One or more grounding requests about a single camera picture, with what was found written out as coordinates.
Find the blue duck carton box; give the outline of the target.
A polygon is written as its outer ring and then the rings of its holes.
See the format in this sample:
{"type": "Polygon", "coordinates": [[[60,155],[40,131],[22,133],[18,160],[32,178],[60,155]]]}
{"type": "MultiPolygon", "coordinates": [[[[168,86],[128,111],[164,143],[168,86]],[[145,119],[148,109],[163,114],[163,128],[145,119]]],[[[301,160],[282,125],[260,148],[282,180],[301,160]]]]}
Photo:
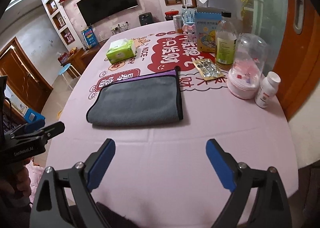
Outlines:
{"type": "Polygon", "coordinates": [[[216,29],[221,19],[220,13],[195,12],[196,40],[200,52],[215,53],[216,29]]]}

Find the blue round stool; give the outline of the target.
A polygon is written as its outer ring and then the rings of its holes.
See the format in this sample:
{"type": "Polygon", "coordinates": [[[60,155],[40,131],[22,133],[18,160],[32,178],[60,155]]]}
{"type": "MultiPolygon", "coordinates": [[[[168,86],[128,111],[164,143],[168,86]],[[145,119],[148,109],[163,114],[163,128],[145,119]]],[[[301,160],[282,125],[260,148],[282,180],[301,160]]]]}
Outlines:
{"type": "Polygon", "coordinates": [[[59,71],[59,76],[63,77],[64,81],[66,82],[66,84],[68,85],[68,87],[72,90],[72,86],[71,83],[66,79],[65,77],[65,73],[70,70],[72,75],[74,75],[76,78],[80,78],[81,74],[80,72],[71,64],[68,63],[66,64],[63,68],[61,68],[61,70],[59,71]]]}

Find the black wall television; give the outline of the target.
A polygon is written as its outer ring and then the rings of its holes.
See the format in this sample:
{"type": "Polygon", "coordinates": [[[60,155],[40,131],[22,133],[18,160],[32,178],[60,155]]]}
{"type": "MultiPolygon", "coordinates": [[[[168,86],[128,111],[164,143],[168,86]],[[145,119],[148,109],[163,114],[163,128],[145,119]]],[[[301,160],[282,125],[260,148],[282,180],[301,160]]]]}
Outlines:
{"type": "Polygon", "coordinates": [[[138,6],[137,0],[80,0],[78,9],[87,26],[118,12],[138,6]]]}

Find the brown wooden door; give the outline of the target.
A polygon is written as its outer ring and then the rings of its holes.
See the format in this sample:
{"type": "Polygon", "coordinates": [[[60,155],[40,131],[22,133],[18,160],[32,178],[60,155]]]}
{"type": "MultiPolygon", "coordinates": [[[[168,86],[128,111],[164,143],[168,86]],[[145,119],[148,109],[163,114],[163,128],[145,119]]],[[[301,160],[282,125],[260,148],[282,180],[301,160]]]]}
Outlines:
{"type": "Polygon", "coordinates": [[[13,38],[1,50],[1,75],[6,75],[7,85],[28,107],[41,113],[52,86],[39,73],[25,54],[17,38],[13,38]]]}

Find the pink castle snow globe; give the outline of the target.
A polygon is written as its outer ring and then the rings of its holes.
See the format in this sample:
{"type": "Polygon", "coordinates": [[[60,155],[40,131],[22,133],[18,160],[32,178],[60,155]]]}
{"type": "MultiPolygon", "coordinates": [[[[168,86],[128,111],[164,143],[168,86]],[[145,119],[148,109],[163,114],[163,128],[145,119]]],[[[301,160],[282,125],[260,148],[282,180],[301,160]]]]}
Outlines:
{"type": "Polygon", "coordinates": [[[183,34],[187,42],[196,42],[195,7],[185,5],[182,9],[183,34]]]}

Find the silver orange drink can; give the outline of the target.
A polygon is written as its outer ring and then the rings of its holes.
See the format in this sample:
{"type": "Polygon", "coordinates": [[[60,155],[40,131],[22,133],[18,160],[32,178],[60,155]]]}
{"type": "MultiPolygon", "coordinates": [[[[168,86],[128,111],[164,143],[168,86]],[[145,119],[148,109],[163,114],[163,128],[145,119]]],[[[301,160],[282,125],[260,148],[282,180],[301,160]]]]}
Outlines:
{"type": "Polygon", "coordinates": [[[172,20],[174,22],[174,28],[175,28],[175,32],[177,34],[182,34],[183,30],[183,21],[182,21],[182,17],[179,14],[173,15],[172,20]]]}

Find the pink printed tablecloth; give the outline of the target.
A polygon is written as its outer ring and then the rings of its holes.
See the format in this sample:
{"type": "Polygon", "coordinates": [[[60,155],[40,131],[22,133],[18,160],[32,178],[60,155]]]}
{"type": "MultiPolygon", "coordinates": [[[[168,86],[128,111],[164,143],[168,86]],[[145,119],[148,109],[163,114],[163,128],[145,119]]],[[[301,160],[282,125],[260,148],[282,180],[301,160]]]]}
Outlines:
{"type": "Polygon", "coordinates": [[[108,138],[116,154],[93,198],[140,227],[210,227],[230,193],[206,156],[214,138],[239,162],[274,166],[287,195],[298,190],[291,132],[277,99],[268,108],[230,93],[227,77],[205,81],[194,61],[207,57],[166,21],[111,37],[133,39],[136,56],[112,65],[106,43],[61,114],[47,165],[85,160],[108,138]]]}

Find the dark grey air fryer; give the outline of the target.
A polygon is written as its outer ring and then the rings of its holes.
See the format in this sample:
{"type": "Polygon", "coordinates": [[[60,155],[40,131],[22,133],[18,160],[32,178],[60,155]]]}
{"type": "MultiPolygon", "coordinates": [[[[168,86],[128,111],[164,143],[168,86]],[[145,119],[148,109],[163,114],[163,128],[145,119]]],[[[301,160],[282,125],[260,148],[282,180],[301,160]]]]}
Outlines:
{"type": "Polygon", "coordinates": [[[151,12],[143,13],[139,15],[139,22],[141,26],[154,23],[153,15],[151,12]]]}

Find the glass bottle yellow liquid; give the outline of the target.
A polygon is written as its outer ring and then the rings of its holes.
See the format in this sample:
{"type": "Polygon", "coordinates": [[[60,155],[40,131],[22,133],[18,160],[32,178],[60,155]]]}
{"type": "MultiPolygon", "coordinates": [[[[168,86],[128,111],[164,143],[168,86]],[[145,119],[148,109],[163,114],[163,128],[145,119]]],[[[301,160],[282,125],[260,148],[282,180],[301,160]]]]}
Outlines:
{"type": "Polygon", "coordinates": [[[238,31],[233,24],[231,12],[222,11],[216,28],[215,62],[222,69],[230,69],[234,62],[238,31]]]}

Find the white pill bottle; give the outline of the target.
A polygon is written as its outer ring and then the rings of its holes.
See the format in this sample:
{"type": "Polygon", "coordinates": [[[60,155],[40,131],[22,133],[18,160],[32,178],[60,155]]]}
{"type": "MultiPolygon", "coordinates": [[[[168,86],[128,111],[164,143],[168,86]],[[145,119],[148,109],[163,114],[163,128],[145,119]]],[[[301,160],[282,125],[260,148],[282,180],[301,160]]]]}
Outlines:
{"type": "Polygon", "coordinates": [[[275,72],[270,71],[260,82],[259,90],[255,96],[255,103],[260,108],[267,108],[271,99],[276,95],[281,78],[275,72]]]}

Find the red lidded pot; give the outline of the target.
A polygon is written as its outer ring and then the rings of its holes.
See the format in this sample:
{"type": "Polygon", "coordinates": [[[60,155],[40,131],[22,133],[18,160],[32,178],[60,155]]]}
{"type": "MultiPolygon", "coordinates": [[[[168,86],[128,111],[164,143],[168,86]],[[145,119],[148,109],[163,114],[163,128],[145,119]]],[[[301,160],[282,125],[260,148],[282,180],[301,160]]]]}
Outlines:
{"type": "Polygon", "coordinates": [[[170,20],[173,20],[173,17],[175,15],[179,15],[179,11],[177,10],[167,11],[164,13],[164,15],[165,15],[166,21],[170,21],[170,20]]]}

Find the blue standing poster box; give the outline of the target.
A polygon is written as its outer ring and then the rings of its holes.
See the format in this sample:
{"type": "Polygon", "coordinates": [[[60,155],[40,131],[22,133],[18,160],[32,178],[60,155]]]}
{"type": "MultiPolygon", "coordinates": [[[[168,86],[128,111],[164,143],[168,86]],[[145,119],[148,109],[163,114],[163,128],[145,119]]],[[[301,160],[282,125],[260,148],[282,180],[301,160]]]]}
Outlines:
{"type": "Polygon", "coordinates": [[[86,49],[91,49],[92,47],[98,45],[98,41],[93,32],[92,26],[86,27],[81,31],[81,34],[84,38],[84,46],[86,47],[86,49]]]}

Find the glass dome pink base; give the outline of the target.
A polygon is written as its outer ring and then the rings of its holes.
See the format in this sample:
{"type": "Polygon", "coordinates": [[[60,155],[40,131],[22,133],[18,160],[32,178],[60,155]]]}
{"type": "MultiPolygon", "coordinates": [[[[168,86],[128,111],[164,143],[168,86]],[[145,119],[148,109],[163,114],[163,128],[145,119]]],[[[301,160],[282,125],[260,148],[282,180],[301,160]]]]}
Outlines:
{"type": "Polygon", "coordinates": [[[227,87],[231,94],[243,100],[252,99],[268,56],[268,44],[259,36],[243,33],[236,41],[234,62],[228,72],[227,87]]]}

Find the wooden tv cabinet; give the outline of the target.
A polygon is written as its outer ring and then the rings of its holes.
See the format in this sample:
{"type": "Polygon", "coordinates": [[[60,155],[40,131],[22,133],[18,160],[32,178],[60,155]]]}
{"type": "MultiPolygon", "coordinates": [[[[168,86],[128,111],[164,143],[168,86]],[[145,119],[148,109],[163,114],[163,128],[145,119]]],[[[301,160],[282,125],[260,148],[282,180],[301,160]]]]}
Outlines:
{"type": "Polygon", "coordinates": [[[83,74],[87,66],[105,43],[106,40],[98,43],[97,46],[88,50],[84,50],[83,48],[77,49],[74,54],[61,64],[61,66],[65,66],[70,63],[80,74],[83,74]]]}

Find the purple grey microfibre towel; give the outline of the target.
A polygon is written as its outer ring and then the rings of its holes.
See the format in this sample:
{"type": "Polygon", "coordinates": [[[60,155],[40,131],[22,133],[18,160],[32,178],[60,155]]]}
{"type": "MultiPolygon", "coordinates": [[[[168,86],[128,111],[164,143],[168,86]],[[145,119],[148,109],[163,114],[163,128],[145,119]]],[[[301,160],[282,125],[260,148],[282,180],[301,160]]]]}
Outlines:
{"type": "Polygon", "coordinates": [[[114,82],[103,87],[86,120],[101,127],[141,127],[183,120],[177,66],[171,70],[114,82]]]}

